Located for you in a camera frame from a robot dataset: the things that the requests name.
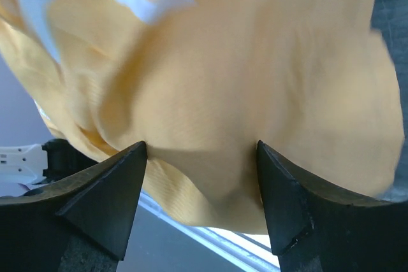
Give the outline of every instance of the yellow cloth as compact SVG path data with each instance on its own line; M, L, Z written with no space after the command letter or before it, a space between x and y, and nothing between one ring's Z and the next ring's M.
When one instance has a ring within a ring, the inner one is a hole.
M56 59L1 0L0 51L89 157L145 140L143 187L175 220L266 233L257 140L355 192L393 181L402 111L373 2L51 0Z

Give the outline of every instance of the yellow shirt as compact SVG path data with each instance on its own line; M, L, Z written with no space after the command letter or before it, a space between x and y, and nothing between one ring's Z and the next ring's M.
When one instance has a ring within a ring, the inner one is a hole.
M393 181L402 111L373 3L0 0L0 51L89 157L146 141L143 188L175 220L263 234L258 140L355 192Z

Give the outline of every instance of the crumpled cloth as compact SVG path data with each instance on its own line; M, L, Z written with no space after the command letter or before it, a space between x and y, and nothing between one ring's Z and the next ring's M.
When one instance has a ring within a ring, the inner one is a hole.
M339 186L393 182L404 132L374 0L0 0L0 51L56 137L148 145L175 220L265 234L263 140Z

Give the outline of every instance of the white robot part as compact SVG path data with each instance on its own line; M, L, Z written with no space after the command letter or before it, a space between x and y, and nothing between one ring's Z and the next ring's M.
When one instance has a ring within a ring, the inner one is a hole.
M48 169L48 154L41 145L0 147L0 182L34 185Z

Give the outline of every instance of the orange fabric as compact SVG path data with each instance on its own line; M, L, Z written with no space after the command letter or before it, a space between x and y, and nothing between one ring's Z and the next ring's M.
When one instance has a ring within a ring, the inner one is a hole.
M98 161L145 140L166 212L246 233L266 233L257 140L362 194L392 183L404 132L374 0L149 1L52 0L60 60L0 3L0 51L58 137Z

